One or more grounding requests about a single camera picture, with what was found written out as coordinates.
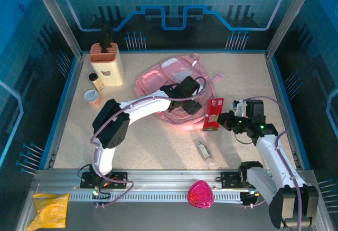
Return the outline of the red carton box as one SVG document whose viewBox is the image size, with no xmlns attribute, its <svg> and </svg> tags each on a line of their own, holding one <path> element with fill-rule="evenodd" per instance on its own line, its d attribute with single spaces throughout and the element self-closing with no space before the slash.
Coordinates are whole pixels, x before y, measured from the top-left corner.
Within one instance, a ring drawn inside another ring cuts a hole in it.
<svg viewBox="0 0 338 231">
<path fill-rule="evenodd" d="M 202 131 L 218 131 L 219 124 L 217 117 L 222 112 L 224 98 L 214 98 L 208 101 L 208 106 L 205 113 L 204 124 Z"/>
</svg>

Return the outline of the pink student backpack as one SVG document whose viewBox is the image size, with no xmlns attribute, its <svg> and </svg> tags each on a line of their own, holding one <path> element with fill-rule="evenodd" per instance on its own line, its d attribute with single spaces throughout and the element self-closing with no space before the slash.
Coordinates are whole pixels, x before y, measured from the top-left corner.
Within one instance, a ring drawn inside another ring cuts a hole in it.
<svg viewBox="0 0 338 231">
<path fill-rule="evenodd" d="M 214 85 L 224 77 L 223 73 L 219 73 L 214 78 L 210 78 L 204 67 L 199 63 L 199 58 L 198 54 L 169 57 L 143 72 L 137 78 L 134 86 L 136 96 L 142 97 L 155 92 L 164 85 L 181 83 L 187 76 L 194 79 L 198 76 L 204 77 L 207 81 L 206 90 L 196 99 L 202 108 L 195 115 L 187 114 L 183 108 L 154 114 L 158 119 L 181 131 L 201 130 L 203 128 L 208 101 L 216 98 Z"/>
</svg>

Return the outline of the yellow plastic snack bag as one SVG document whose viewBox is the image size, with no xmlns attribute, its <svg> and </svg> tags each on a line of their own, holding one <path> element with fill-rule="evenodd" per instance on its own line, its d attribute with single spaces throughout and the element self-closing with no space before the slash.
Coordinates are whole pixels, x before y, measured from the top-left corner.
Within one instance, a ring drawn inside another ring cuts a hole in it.
<svg viewBox="0 0 338 231">
<path fill-rule="evenodd" d="M 40 228 L 66 228 L 68 200 L 70 194 L 34 194 L 35 217 L 26 231 Z"/>
</svg>

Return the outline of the clear plastic pen case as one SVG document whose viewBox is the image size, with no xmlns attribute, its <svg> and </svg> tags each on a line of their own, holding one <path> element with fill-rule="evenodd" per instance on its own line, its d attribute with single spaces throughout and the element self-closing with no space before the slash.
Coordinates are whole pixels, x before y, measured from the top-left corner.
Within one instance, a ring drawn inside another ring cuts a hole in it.
<svg viewBox="0 0 338 231">
<path fill-rule="evenodd" d="M 200 139 L 196 139 L 194 143 L 202 160 L 206 163 L 208 168 L 211 168 L 214 164 L 214 159 L 208 147 Z"/>
</svg>

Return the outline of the magenta triangular plastic object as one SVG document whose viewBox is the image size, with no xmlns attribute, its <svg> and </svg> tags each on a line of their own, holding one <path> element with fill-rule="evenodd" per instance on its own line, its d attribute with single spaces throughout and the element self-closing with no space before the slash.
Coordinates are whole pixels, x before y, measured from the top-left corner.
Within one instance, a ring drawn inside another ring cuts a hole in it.
<svg viewBox="0 0 338 231">
<path fill-rule="evenodd" d="M 210 208 L 214 203 L 213 191 L 206 181 L 199 180 L 189 189 L 187 200 L 197 208 Z"/>
</svg>

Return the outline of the cream knife block orange top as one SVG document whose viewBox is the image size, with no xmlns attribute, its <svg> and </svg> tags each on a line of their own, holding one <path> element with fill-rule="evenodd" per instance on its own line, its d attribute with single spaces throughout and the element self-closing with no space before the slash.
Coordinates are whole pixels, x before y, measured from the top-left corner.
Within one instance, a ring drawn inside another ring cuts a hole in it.
<svg viewBox="0 0 338 231">
<path fill-rule="evenodd" d="M 124 82 L 124 68 L 117 43 L 110 43 L 103 53 L 99 43 L 91 46 L 89 62 L 104 86 L 121 86 Z"/>
</svg>

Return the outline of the small beige bottle black cap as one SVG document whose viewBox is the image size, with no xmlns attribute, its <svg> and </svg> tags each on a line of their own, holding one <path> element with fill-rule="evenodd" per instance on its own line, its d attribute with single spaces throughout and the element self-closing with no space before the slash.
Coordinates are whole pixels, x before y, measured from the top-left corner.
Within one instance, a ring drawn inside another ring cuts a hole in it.
<svg viewBox="0 0 338 231">
<path fill-rule="evenodd" d="M 96 73 L 89 74 L 89 80 L 95 86 L 97 91 L 101 91 L 104 88 L 104 85 Z"/>
</svg>

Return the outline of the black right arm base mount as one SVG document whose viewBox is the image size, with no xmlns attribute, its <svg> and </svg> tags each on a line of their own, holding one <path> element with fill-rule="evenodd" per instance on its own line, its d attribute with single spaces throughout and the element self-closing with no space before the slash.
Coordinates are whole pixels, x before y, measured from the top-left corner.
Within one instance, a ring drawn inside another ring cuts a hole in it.
<svg viewBox="0 0 338 231">
<path fill-rule="evenodd" d="M 255 187 L 244 181 L 239 172 L 222 172 L 221 173 L 222 189 L 254 189 Z"/>
</svg>

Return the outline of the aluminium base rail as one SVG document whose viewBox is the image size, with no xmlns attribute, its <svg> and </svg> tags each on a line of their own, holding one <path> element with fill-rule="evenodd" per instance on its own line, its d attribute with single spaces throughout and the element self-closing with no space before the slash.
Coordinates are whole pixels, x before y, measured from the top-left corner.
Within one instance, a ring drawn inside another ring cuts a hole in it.
<svg viewBox="0 0 338 231">
<path fill-rule="evenodd" d="M 134 182 L 132 191 L 188 191 L 198 180 L 206 181 L 213 191 L 223 191 L 216 181 L 222 170 L 141 170 L 126 169 L 127 179 Z M 50 169 L 36 172 L 30 189 L 38 193 L 80 193 L 76 169 Z"/>
</svg>

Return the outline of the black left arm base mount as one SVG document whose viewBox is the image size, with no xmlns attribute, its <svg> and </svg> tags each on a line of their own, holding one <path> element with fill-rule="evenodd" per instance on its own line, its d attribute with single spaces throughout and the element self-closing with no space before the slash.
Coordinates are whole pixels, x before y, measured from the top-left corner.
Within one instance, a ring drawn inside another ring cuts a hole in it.
<svg viewBox="0 0 338 231">
<path fill-rule="evenodd" d="M 106 177 L 116 181 L 126 181 L 127 173 L 126 172 L 110 172 L 105 175 Z M 80 188 L 84 189 L 94 189 L 95 187 L 99 189 L 126 189 L 126 183 L 116 183 L 99 177 L 95 172 L 84 172 L 80 181 Z"/>
</svg>

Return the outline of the aluminium frame post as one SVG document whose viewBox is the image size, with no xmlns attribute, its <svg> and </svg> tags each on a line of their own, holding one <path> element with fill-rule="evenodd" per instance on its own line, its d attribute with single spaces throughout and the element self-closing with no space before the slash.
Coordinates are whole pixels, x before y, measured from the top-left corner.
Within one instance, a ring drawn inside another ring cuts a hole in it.
<svg viewBox="0 0 338 231">
<path fill-rule="evenodd" d="M 279 45 L 281 44 L 284 36 L 289 30 L 292 22 L 295 17 L 298 15 L 301 7 L 303 6 L 305 0 L 292 0 L 284 18 L 281 21 L 275 35 L 273 36 L 266 53 L 266 59 L 269 60 L 277 51 Z"/>
<path fill-rule="evenodd" d="M 80 45 L 77 42 L 76 37 L 74 36 L 56 0 L 42 1 L 49 11 L 51 17 L 53 18 L 54 22 L 56 23 L 57 27 L 59 28 L 71 51 L 73 52 L 74 56 L 77 59 L 81 59 L 83 55 L 82 49 L 80 48 Z"/>
</svg>

